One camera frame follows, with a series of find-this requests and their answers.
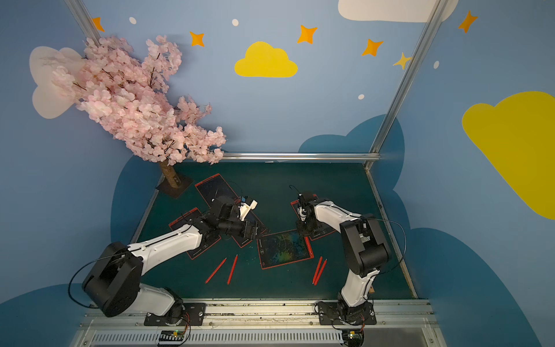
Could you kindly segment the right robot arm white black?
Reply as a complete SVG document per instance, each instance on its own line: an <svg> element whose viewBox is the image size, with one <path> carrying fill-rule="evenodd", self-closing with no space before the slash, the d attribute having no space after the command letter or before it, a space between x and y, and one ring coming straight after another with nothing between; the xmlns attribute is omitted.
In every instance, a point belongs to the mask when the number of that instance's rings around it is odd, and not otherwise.
<svg viewBox="0 0 555 347"><path fill-rule="evenodd" d="M378 220L372 214L350 212L311 192L298 195L297 214L296 228L302 236L313 234L320 226L328 226L341 235L348 266L338 300L316 305L320 324L374 325L376 318L373 304L369 302L369 290L392 257Z"/></svg>

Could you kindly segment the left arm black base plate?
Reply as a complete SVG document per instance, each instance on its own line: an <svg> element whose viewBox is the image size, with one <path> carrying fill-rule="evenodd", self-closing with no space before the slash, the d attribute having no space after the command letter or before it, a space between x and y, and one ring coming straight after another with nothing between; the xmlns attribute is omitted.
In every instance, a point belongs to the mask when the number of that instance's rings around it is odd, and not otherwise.
<svg viewBox="0 0 555 347"><path fill-rule="evenodd" d="M147 327L185 327L201 326L205 318L206 303L185 302L175 304L163 316L148 313L144 326Z"/></svg>

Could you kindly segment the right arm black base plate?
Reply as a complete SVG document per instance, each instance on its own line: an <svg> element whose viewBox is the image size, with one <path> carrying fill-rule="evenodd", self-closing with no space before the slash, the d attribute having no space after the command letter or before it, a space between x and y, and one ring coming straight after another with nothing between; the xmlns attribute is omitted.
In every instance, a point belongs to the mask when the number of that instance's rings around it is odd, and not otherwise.
<svg viewBox="0 0 555 347"><path fill-rule="evenodd" d="M320 325L376 325L377 319L371 302L364 301L350 307L343 301L317 302L315 312Z"/></svg>

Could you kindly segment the colourful scribble red writing tablet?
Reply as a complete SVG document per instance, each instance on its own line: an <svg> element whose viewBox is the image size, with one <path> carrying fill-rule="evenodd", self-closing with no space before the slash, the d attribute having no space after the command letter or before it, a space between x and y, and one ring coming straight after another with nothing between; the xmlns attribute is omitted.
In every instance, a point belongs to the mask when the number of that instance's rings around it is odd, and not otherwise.
<svg viewBox="0 0 555 347"><path fill-rule="evenodd" d="M257 239L257 249L263 270L310 260L304 237L296 230L264 235Z"/></svg>

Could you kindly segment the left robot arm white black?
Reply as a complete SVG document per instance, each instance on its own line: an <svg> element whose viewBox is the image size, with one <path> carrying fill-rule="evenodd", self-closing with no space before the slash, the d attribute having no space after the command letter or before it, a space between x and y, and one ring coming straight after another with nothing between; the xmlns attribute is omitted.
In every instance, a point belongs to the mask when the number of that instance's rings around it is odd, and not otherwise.
<svg viewBox="0 0 555 347"><path fill-rule="evenodd" d="M145 285L142 277L154 267L221 234L254 239L260 230L247 216L257 207L252 198L215 198L203 215L160 237L125 245L116 241L101 256L82 282L82 290L107 318L145 313L156 325L179 326L189 322L183 300L170 289Z"/></svg>

